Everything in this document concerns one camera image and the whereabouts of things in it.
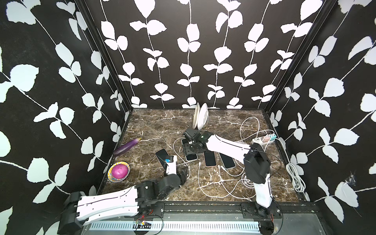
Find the black phone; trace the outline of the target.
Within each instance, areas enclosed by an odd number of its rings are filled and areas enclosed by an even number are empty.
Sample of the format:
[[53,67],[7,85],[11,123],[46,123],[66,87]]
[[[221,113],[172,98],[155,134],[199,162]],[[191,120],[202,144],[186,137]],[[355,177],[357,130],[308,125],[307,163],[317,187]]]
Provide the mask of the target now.
[[234,168],[236,166],[233,158],[231,158],[231,157],[229,157],[225,154],[222,154],[222,153],[220,153],[219,155],[220,155],[220,158],[223,162],[223,166],[224,166],[225,169],[231,169],[231,168]]
[[212,152],[212,151],[205,151],[204,152],[204,159],[205,159],[205,166],[206,167],[216,166],[216,159],[215,159],[214,152]]
[[[188,140],[187,139],[182,139],[182,145],[184,146],[185,144],[188,144]],[[184,155],[186,157],[186,160],[187,161],[194,161],[194,160],[197,160],[198,159],[198,156],[196,154],[186,154],[184,152]]]
[[168,163],[171,162],[171,158],[170,158],[169,154],[167,153],[167,151],[163,148],[163,149],[157,151],[155,153],[155,155],[157,156],[157,159],[161,163],[164,170],[167,170]]

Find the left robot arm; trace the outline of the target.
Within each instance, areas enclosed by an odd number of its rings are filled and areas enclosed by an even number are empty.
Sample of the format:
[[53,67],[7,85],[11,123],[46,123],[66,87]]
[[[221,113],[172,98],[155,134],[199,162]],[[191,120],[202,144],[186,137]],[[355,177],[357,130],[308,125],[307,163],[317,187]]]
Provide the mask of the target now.
[[166,163],[166,176],[143,181],[125,190],[95,196],[75,192],[64,202],[57,233],[73,235],[83,226],[117,216],[145,215],[153,205],[167,199],[168,195],[187,181],[189,168],[177,166],[177,157]]

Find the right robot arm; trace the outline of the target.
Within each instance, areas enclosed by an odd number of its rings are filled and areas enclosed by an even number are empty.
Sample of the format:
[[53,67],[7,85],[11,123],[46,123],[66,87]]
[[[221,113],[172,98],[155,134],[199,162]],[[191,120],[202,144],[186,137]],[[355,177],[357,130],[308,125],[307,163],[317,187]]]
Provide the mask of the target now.
[[248,180],[253,182],[256,193],[255,209],[261,218],[269,217],[272,212],[269,207],[273,196],[270,186],[271,161],[260,144],[241,144],[226,140],[212,132],[203,133],[188,128],[184,133],[188,142],[183,145],[184,154],[198,154],[206,151],[217,152],[231,157],[244,164]]

